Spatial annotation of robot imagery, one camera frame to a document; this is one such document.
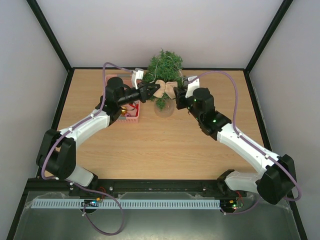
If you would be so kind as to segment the small green christmas tree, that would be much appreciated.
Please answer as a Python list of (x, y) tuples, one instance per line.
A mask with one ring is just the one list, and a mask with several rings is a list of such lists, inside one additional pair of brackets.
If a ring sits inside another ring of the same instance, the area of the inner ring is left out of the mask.
[(150, 98), (155, 102), (155, 110), (162, 112), (172, 109), (170, 104), (176, 98), (174, 88), (184, 85), (182, 63), (182, 57), (171, 51), (161, 50), (158, 55), (151, 58), (142, 81), (160, 86)]

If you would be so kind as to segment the round wooden tree base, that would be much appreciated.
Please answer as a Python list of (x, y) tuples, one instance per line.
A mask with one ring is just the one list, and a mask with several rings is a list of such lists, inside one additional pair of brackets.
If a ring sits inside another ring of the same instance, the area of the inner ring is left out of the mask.
[(163, 102), (162, 104), (154, 104), (154, 112), (160, 118), (169, 118), (175, 110), (175, 103), (172, 100)]

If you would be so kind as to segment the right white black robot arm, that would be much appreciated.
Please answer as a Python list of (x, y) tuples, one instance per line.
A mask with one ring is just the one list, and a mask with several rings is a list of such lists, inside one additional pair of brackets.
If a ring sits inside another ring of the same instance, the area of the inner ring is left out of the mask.
[(249, 138), (225, 115), (215, 109), (214, 97), (208, 88), (197, 88), (192, 95), (174, 87), (177, 109), (188, 109), (202, 132), (226, 145), (245, 159), (255, 173), (227, 170), (220, 177), (218, 191), (229, 196), (234, 191), (259, 194), (266, 202), (276, 205), (295, 187), (294, 160), (287, 154), (280, 156)]

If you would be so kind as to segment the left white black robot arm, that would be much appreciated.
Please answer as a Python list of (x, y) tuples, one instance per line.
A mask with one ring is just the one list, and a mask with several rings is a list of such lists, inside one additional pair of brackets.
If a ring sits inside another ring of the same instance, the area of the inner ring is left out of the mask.
[(103, 87), (99, 104), (88, 116), (60, 131), (49, 129), (45, 132), (36, 158), (43, 173), (49, 172), (54, 179), (88, 187), (96, 175), (77, 165), (78, 147), (116, 122), (122, 114), (122, 106), (136, 101), (146, 102), (161, 86), (141, 82), (137, 88), (130, 88), (120, 77), (114, 76), (105, 79)]

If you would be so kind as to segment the clear led string lights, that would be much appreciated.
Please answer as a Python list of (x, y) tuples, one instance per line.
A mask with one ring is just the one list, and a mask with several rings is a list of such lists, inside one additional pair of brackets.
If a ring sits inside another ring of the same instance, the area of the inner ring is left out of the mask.
[(180, 86), (183, 82), (182, 63), (181, 56), (172, 51), (161, 50), (158, 55), (151, 58), (143, 81), (155, 83), (156, 80), (163, 80), (164, 82), (177, 82)]

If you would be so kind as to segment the pink perforated plastic basket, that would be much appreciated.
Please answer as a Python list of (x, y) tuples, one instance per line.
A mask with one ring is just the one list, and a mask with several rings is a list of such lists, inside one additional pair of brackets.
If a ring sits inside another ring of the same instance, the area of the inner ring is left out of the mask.
[[(133, 87), (130, 74), (108, 74), (105, 77), (105, 85), (107, 85), (108, 80), (113, 77), (121, 78), (125, 85), (127, 85), (130, 88)], [(121, 108), (122, 108), (121, 115), (117, 119), (116, 121), (117, 123), (138, 123), (139, 122), (140, 108), (141, 108), (141, 102), (139, 100), (133, 103), (127, 103), (123, 105)]]

